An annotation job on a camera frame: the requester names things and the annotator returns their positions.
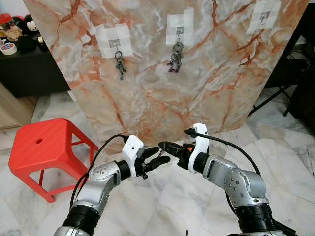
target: metal keys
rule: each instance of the metal keys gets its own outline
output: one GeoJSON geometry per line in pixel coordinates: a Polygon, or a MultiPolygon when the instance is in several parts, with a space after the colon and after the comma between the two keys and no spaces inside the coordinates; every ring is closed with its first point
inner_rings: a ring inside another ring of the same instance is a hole
{"type": "Polygon", "coordinates": [[[178,38],[177,43],[173,47],[173,54],[171,56],[172,60],[167,63],[167,65],[170,65],[169,72],[175,72],[178,73],[179,69],[182,65],[182,51],[183,51],[184,45],[181,42],[180,38],[178,38]]]}
{"type": "Polygon", "coordinates": [[[124,67],[124,59],[123,59],[123,53],[121,51],[117,51],[115,53],[115,58],[116,58],[116,61],[117,61],[117,64],[116,64],[116,68],[119,69],[120,71],[120,79],[123,80],[124,77],[124,73],[127,73],[125,67],[124,67]]]}

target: red plastic stool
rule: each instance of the red plastic stool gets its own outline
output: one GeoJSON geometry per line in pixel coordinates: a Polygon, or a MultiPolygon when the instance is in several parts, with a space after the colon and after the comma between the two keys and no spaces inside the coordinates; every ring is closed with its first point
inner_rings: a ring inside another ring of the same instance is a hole
{"type": "Polygon", "coordinates": [[[79,179],[88,169],[75,157],[71,146],[82,143],[90,146],[91,162],[98,147],[72,122],[59,118],[25,125],[16,133],[9,168],[16,177],[51,203],[55,200],[53,195],[73,189],[75,185],[47,192],[42,187],[44,170],[60,168],[79,179]],[[72,134],[80,141],[72,142],[72,134]],[[30,177],[36,171],[41,171],[39,183],[30,177]]]}

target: wall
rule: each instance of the wall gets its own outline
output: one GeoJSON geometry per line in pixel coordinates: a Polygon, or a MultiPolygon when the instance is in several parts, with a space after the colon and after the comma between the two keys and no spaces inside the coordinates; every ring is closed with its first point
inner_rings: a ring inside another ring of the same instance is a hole
{"type": "Polygon", "coordinates": [[[245,121],[308,0],[283,0],[273,29],[246,34],[255,2],[25,0],[98,137],[136,134],[148,145],[180,140],[195,122],[214,133],[245,121]],[[194,42],[180,72],[169,73],[167,14],[187,8],[194,8],[194,42]],[[94,36],[94,26],[116,23],[127,23],[133,47],[123,81],[94,36]]]}
{"type": "Polygon", "coordinates": [[[27,10],[23,0],[0,0],[0,13],[10,13],[11,16],[26,16],[27,10]]]}

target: white marble floor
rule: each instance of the white marble floor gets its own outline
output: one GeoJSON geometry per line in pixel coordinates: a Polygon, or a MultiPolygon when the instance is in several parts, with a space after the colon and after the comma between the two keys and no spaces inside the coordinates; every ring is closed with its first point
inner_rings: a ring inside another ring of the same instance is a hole
{"type": "MultiPolygon", "coordinates": [[[[260,99],[270,91],[265,91],[260,99]]],[[[282,117],[285,99],[277,98],[240,129],[216,134],[242,146],[255,160],[267,185],[267,197],[276,220],[297,230],[300,236],[315,235],[315,138],[290,114],[282,117]]],[[[40,97],[32,122],[66,118],[92,140],[91,127],[78,104],[67,93],[40,97]]],[[[7,162],[17,129],[0,131],[0,236],[50,236],[62,224],[71,192],[46,202],[11,174],[7,162]]],[[[252,170],[236,150],[210,142],[210,150],[252,170]]],[[[84,147],[74,150],[80,159],[88,156],[84,147]]],[[[98,163],[115,156],[100,156],[98,163]]],[[[237,218],[226,202],[224,191],[177,165],[176,158],[140,178],[125,180],[110,194],[95,236],[224,236],[238,233],[237,218]]],[[[58,170],[47,173],[47,187],[72,182],[58,170]]]]}

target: stool hole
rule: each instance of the stool hole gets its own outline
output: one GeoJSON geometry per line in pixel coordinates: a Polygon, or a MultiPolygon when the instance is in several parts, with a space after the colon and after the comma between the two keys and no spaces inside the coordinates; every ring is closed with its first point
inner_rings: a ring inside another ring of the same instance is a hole
{"type": "Polygon", "coordinates": [[[37,139],[37,140],[36,140],[36,143],[37,143],[37,144],[40,144],[41,141],[43,141],[43,139],[37,139]]]}

